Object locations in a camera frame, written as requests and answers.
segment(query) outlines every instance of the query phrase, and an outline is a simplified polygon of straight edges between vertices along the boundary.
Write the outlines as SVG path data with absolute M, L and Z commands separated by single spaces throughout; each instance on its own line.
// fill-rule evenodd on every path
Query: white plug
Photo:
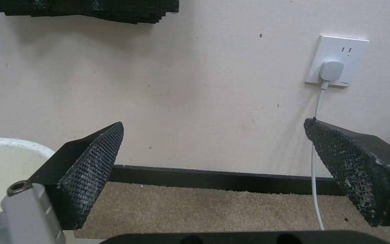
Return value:
M 338 61 L 324 62 L 320 67 L 319 77 L 323 80 L 322 89 L 326 90 L 329 82 L 336 81 L 341 77 L 344 64 Z

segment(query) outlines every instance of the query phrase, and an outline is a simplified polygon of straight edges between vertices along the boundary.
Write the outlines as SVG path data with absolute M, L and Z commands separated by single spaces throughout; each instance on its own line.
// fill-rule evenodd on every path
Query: mesh texture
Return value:
M 102 192 L 123 139 L 123 127 L 115 126 L 97 138 L 60 181 L 77 228 L 81 228 Z
M 390 225 L 390 153 L 384 160 L 378 157 L 390 145 L 316 119 L 306 119 L 304 127 L 323 164 L 365 220 L 371 226 Z

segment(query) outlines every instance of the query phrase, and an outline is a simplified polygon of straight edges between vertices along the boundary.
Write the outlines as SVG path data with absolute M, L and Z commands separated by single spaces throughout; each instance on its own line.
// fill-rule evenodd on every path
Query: textured gripper pad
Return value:
M 64 144 L 31 177 L 43 184 L 63 230 L 79 229 L 105 186 L 123 140 L 121 122 Z
M 305 132 L 323 164 L 371 226 L 390 226 L 390 145 L 314 119 Z
M 85 15 L 124 23 L 158 23 L 167 12 L 178 12 L 179 0 L 0 0 L 6 15 Z

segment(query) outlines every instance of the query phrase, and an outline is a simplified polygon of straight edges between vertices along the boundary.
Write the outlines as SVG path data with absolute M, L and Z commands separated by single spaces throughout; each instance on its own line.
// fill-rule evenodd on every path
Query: white wall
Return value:
M 58 149 L 122 121 L 118 164 L 307 176 L 319 34 L 371 41 L 320 119 L 390 142 L 386 0 L 181 0 L 156 25 L 0 14 L 0 137 Z

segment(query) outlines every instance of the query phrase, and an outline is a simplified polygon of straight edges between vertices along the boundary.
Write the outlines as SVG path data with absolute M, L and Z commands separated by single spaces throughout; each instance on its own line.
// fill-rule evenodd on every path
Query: white bucket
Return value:
M 54 153 L 35 142 L 0 138 L 0 204 L 11 184 L 28 179 Z

